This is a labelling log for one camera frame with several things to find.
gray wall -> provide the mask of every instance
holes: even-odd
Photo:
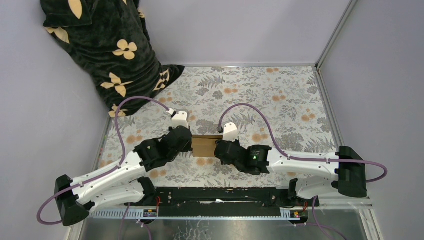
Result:
[[[359,1],[322,68],[345,144],[389,169],[368,184],[386,240],[423,233],[423,11],[418,0]]]
[[[315,63],[349,0],[141,0],[165,64]]]
[[[91,171],[107,110],[89,76],[42,27],[38,0],[0,6],[0,239],[61,240],[40,205],[55,179]],[[42,215],[60,219],[55,204]]]

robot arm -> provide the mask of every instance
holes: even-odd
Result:
[[[56,204],[64,226],[74,225],[100,208],[140,201],[151,202],[155,188],[149,178],[141,177],[137,182],[115,186],[142,176],[145,173],[173,162],[179,153],[192,150],[192,133],[187,122],[188,112],[170,112],[172,127],[169,133],[159,138],[148,139],[128,153],[122,164],[113,162],[83,176],[70,178],[63,175],[56,179],[55,193],[80,184],[56,198]]]
[[[284,151],[288,155],[286,157],[270,146],[253,145],[247,149],[243,148],[238,140],[237,126],[233,122],[222,125],[223,137],[216,143],[215,157],[220,159],[223,165],[234,165],[240,172],[251,175],[280,172],[313,175],[290,181],[291,195],[304,200],[332,192],[353,198],[367,196],[364,164],[329,161],[329,159],[362,159],[350,147],[341,146],[339,152],[327,153]],[[293,160],[291,157],[306,160]]]

cardboard box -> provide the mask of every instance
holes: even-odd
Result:
[[[216,141],[221,139],[222,135],[193,135],[191,139],[193,157],[214,158]]]

black velvet fabric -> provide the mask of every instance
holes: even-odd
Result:
[[[140,0],[41,0],[43,26],[92,77],[109,115],[129,116],[172,84],[184,66],[164,65],[150,44]]]

floral fabric surface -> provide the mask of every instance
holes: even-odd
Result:
[[[170,108],[188,110],[193,135],[218,134],[222,113],[234,104],[249,103],[267,117],[283,150],[336,150],[311,67],[188,67],[156,99]],[[274,146],[265,122],[253,109],[236,107],[225,116],[224,122],[228,120],[237,124],[243,147]],[[127,152],[143,140],[166,134],[170,124],[170,115],[155,103],[119,118]],[[112,124],[99,167],[121,156]],[[238,172],[234,166],[221,165],[217,158],[193,157],[191,152],[142,176],[150,177],[155,187],[288,187],[291,179],[306,177],[295,172],[252,176]]]

